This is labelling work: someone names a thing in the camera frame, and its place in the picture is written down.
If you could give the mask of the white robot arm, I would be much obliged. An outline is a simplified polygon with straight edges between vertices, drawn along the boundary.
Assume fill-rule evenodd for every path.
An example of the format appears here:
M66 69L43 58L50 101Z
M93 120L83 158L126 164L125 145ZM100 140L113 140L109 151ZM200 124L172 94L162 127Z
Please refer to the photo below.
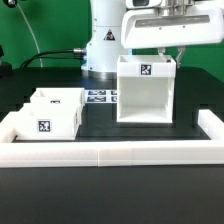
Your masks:
M224 40L224 0L90 0L92 37L83 73L114 78L117 59L134 49L176 47Z

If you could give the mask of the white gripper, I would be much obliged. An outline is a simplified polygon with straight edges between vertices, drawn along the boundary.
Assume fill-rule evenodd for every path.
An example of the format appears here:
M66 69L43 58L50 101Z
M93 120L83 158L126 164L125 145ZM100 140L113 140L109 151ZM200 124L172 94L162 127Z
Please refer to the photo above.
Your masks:
M121 43L125 48L158 48L163 62L170 61L163 47L178 47L177 68L187 45L220 43L224 39L223 11L219 7L189 7L185 15L159 16L155 10L130 10L123 18Z

